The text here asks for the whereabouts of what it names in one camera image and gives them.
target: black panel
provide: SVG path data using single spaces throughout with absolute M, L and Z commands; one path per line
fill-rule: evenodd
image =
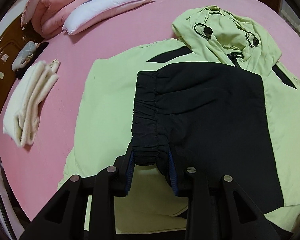
M 292 83 L 292 81 L 287 77 L 285 73 L 276 65 L 272 67 L 273 72 L 278 76 L 278 78 L 281 79 L 283 84 L 286 84 L 289 87 L 296 88 L 296 86 Z
M 157 62 L 157 63 L 166 63 L 176 57 L 180 57 L 183 55 L 190 54 L 192 51 L 187 46 L 183 46 L 180 49 L 175 49 L 171 51 L 164 52 L 162 54 L 159 54 L 147 62 Z
M 275 231 L 277 231 L 277 233 L 280 236 L 281 240 L 289 240 L 291 238 L 291 236 L 293 235 L 291 232 L 286 231 L 286 230 L 284 230 L 282 228 L 279 228 L 274 223 L 272 223 L 272 222 L 270 222 L 270 223 L 273 226 L 273 228 L 275 229 Z

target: sticker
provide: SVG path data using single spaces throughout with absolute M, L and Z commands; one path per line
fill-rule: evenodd
M 3 77 L 4 77 L 4 73 L 2 73 L 2 72 L 0 71 L 0 78 L 3 79 Z
M 4 62 L 6 62 L 7 59 L 8 59 L 8 57 L 9 57 L 9 56 L 8 56 L 7 54 L 4 54 L 4 55 L 2 56 L 1 59 L 2 59 Z

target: light green hoodie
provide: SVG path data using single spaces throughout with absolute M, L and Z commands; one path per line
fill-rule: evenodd
M 213 29 L 210 40 L 194 31 L 197 23 Z M 158 70 L 167 64 L 184 61 L 220 62 L 233 66 L 227 54 L 242 52 L 243 59 L 237 59 L 240 67 L 263 79 L 269 132 L 284 197 L 285 206 L 265 216 L 279 227 L 292 231 L 300 222 L 300 80 L 278 61 L 281 51 L 270 34 L 249 18 L 209 6 L 184 12 L 173 22 L 172 28 L 178 40 L 138 46 L 110 59 L 94 62 L 80 103 L 74 148 L 67 157 L 64 178 L 59 186 L 73 174 L 95 175 L 113 165 L 117 156 L 125 154 L 131 141 L 133 100 L 139 71 Z M 249 46 L 246 32 L 252 32 L 259 39 L 257 47 Z M 147 62 L 185 44 L 192 53 L 166 63 Z M 275 64 L 297 89 L 282 83 L 272 71 Z M 118 233 L 183 230 L 186 220 L 176 216 L 186 209 L 187 199 L 173 195 L 155 166 L 136 166 L 129 195 L 115 198 L 116 229 Z M 89 210 L 90 200 L 85 229 L 89 228 Z

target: wooden headboard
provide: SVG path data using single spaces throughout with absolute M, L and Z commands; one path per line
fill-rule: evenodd
M 21 28 L 20 20 L 21 14 L 0 36 L 0 113 L 16 79 L 11 69 L 13 61 L 28 41 L 42 42 L 43 40 L 34 31 L 31 23 Z

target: zipper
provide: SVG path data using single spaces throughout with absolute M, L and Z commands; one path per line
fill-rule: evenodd
M 227 54 L 227 56 L 235 67 L 240 67 L 237 58 L 243 58 L 242 52 L 231 52 L 230 54 Z

